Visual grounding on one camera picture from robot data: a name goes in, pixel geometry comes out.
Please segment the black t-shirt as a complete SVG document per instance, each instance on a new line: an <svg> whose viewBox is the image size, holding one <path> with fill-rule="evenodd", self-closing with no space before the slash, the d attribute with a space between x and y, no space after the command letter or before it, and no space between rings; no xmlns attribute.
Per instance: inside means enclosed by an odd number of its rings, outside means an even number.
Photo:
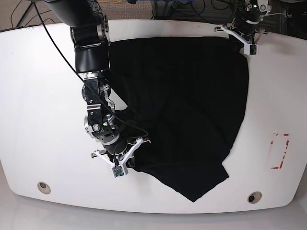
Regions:
<svg viewBox="0 0 307 230"><path fill-rule="evenodd" d="M248 61L222 37L154 37L110 45L115 92L130 107L119 117L148 132L134 169L191 202L228 178L222 163L244 120Z"/></svg>

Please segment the red tape rectangle marking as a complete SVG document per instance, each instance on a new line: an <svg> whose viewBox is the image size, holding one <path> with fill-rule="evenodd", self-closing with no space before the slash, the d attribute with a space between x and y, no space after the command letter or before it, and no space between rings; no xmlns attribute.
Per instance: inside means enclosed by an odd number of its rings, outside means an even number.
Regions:
<svg viewBox="0 0 307 230"><path fill-rule="evenodd" d="M268 165L270 169L282 168L289 141L289 134L274 133L268 154Z"/></svg>

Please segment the black tripod leg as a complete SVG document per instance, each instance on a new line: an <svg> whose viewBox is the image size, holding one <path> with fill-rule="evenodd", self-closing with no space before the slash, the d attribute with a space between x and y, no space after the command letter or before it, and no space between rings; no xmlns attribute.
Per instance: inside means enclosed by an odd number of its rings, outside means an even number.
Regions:
<svg viewBox="0 0 307 230"><path fill-rule="evenodd" d="M27 8L25 9L25 11L23 12L23 14L21 15L20 19L18 20L18 22L16 24L16 28L21 26L22 22L25 20L26 16L29 14L32 7L33 7L33 3L30 2L29 5L27 6Z"/></svg>

